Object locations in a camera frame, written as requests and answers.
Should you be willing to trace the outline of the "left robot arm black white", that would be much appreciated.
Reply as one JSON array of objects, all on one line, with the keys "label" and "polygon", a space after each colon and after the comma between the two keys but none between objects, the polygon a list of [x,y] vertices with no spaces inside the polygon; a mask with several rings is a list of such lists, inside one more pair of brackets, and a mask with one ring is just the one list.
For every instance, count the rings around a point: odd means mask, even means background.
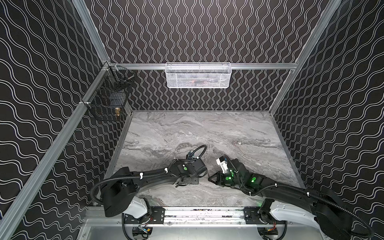
[{"label": "left robot arm black white", "polygon": [[132,172],[128,167],[119,169],[110,178],[95,184],[90,190],[91,199],[104,207],[106,217],[120,214],[139,219],[148,215],[149,204],[137,195],[156,186],[174,185],[185,187],[198,184],[208,173],[202,157],[207,145],[190,151],[184,159],[173,159],[163,168],[146,172]]}]

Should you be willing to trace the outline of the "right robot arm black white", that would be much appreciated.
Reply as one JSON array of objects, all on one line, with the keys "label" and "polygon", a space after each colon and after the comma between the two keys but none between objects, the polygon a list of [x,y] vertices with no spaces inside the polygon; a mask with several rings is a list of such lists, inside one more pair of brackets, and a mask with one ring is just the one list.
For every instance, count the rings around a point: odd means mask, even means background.
[{"label": "right robot arm black white", "polygon": [[263,222],[279,221],[273,212],[278,210],[277,204],[280,203],[312,214],[314,223],[334,240],[369,239],[375,234],[370,224],[350,210],[347,203],[330,189],[317,191],[283,184],[250,172],[238,159],[232,160],[227,155],[217,159],[217,163],[222,169],[210,176],[209,182],[237,189],[250,197],[265,198],[260,207]]}]

